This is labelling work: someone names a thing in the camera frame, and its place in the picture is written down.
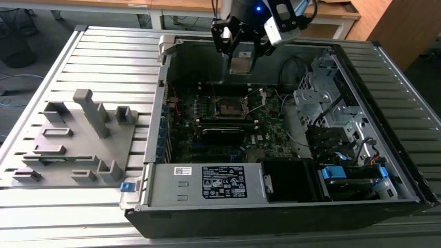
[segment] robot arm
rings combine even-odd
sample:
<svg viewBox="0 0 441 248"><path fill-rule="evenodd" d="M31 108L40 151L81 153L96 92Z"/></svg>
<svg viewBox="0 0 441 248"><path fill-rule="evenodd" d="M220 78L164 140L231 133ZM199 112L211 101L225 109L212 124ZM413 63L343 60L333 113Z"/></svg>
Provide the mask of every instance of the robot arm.
<svg viewBox="0 0 441 248"><path fill-rule="evenodd" d="M309 0L233 0L231 13L225 20L215 18L212 21L212 36L216 49L228 55L228 67L235 65L235 58L244 57L235 52L241 41L251 41L255 50L247 55L248 62L240 63L241 74L252 71L256 59L271 55L277 46L291 42L300 36L300 30L305 29L317 13L311 18L304 16ZM231 37L223 39L223 32L228 28Z"/></svg>

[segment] ribbed metal surface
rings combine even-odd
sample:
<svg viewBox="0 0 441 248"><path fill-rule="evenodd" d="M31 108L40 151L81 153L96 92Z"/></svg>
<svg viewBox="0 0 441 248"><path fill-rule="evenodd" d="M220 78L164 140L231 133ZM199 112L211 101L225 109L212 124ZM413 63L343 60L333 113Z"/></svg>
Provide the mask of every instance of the ribbed metal surface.
<svg viewBox="0 0 441 248"><path fill-rule="evenodd" d="M161 30L161 33L179 33ZM159 31L143 29L89 27L76 32L73 41L58 64L51 70L47 88L43 88L38 104L28 106L30 116L18 123L11 148L3 149L7 156L4 165L20 167L22 156L34 144L46 117L38 114L44 101L68 101L68 107L77 88L93 90L93 100L103 101L108 110L121 103L140 112L136 123L128 168L143 166L148 126L151 122L152 99L157 81L159 62L155 47L161 35ZM207 35L185 32L185 35ZM307 42L323 42L301 39ZM441 134L427 108L403 82L397 71L385 62L377 49L367 42L335 41L345 49L356 69L367 82L395 132L409 149L411 158L429 181L436 194L441 195ZM387 244L385 238L408 238L409 243L420 240L416 236L441 234L441 207L436 207L413 217L393 218L364 230L340 232L313 232L292 236L219 237L216 239L145 239L131 226L120 210L119 189L50 189L0 191L0 246L11 247L79 247L115 245L171 245L195 247L237 246L281 242L339 241L336 246L353 245L372 247ZM345 240L369 239L369 242ZM2 243L2 241L27 241ZM440 242L433 237L432 243Z"/></svg>

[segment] cable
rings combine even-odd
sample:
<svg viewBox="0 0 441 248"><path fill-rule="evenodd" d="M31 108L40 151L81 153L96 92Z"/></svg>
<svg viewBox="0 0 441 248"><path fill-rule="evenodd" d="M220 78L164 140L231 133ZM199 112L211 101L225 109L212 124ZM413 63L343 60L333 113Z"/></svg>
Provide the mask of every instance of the cable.
<svg viewBox="0 0 441 248"><path fill-rule="evenodd" d="M296 62L299 72L300 72L299 61L304 64L305 75L304 75L303 80L308 77L308 71L309 70L308 70L307 62L297 55L293 55L293 56L291 56L289 58L285 59L285 61L283 62L283 65L280 67L280 71L279 71L279 85L277 85L277 87L284 84L284 70L285 70L285 67L287 67L287 64L288 64L289 61L295 61Z"/></svg>
<svg viewBox="0 0 441 248"><path fill-rule="evenodd" d="M295 97L295 96L293 95L285 95L285 97L283 99L283 105L280 106L280 113L281 114L284 113L284 105L285 105L285 100L287 100L288 97Z"/></svg>
<svg viewBox="0 0 441 248"><path fill-rule="evenodd" d="M11 77L15 77L15 76L18 76L18 77L24 77L24 78L27 78L27 77L30 77L30 78L39 78L42 81L44 80L44 77L42 77L42 76L39 76L39 75L34 75L34 74L18 74L18 75L11 75L11 74L7 74L7 73L4 73L4 72L0 72L0 74L3 74L3 75L7 75L4 78L2 78L0 79L0 81L2 80L4 80L4 79L8 79L8 78L11 78Z"/></svg>
<svg viewBox="0 0 441 248"><path fill-rule="evenodd" d="M372 150L376 151L376 154L375 154L375 156L372 156L372 158L369 159L367 165L373 165L375 160L380 158L380 151L377 150L377 148L375 148L375 145L372 145Z"/></svg>
<svg viewBox="0 0 441 248"><path fill-rule="evenodd" d="M340 101L344 99L344 96L340 95L339 98L333 101L333 103L329 105L329 107L327 108L327 110L317 116L315 122L312 123L312 125L315 126L319 122L319 120L329 113L329 111L333 110L333 108L337 106L337 104L340 103Z"/></svg>
<svg viewBox="0 0 441 248"><path fill-rule="evenodd" d="M23 104L23 105L8 105L8 104L4 104L4 103L0 103L2 106L4 107L24 107L27 106L27 104Z"/></svg>
<svg viewBox="0 0 441 248"><path fill-rule="evenodd" d="M215 0L212 0L212 8L213 8L215 18L217 18L217 0L216 0L216 7L215 7Z"/></svg>
<svg viewBox="0 0 441 248"><path fill-rule="evenodd" d="M180 22L177 22L176 25L181 25L181 26L184 26L184 27L185 27L185 30L188 30L189 28L192 28L192 27L196 25L199 19L200 19L200 17L196 18L196 21L193 22L193 24L192 24L189 27L188 27L184 23L180 23Z"/></svg>
<svg viewBox="0 0 441 248"><path fill-rule="evenodd" d="M292 141L295 141L299 145L305 146L305 147L308 147L308 148L312 148L312 146L308 146L308 145L300 143L300 142L299 142L299 141L291 136L291 134L289 134L288 131L287 131L287 135L288 135L289 139L291 139Z"/></svg>
<svg viewBox="0 0 441 248"><path fill-rule="evenodd" d="M372 137L365 137L365 139L361 141L361 144L357 148L357 152L356 152L356 156L353 157L353 163L352 163L352 166L357 166L357 162L359 162L359 157L360 157L360 153L361 153L361 150L364 148L364 145L365 143L369 141L369 140L373 140Z"/></svg>
<svg viewBox="0 0 441 248"><path fill-rule="evenodd" d="M315 5L315 12L312 13L311 22L312 22L312 20L315 20L316 15L317 15L317 12L319 12L317 0L312 0L312 3L313 3L313 5Z"/></svg>
<svg viewBox="0 0 441 248"><path fill-rule="evenodd" d="M200 19L200 17L196 18L196 21L195 21L193 25L189 28L192 28L196 25L196 22L199 21L199 19Z"/></svg>

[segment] wooden cabinet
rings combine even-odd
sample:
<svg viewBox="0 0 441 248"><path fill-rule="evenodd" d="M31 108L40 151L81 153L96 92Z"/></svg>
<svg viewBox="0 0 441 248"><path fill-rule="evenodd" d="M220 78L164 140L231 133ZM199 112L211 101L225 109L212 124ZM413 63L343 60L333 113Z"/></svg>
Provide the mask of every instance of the wooden cabinet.
<svg viewBox="0 0 441 248"><path fill-rule="evenodd" d="M405 70L441 31L440 0L352 0L361 19L347 39L379 41Z"/></svg>

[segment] power supply label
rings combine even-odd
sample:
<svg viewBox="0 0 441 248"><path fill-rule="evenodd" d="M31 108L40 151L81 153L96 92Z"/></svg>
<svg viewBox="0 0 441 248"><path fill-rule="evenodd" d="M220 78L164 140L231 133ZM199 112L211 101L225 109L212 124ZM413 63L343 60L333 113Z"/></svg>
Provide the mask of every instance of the power supply label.
<svg viewBox="0 0 441 248"><path fill-rule="evenodd" d="M203 197L205 199L247 198L243 166L203 167Z"/></svg>

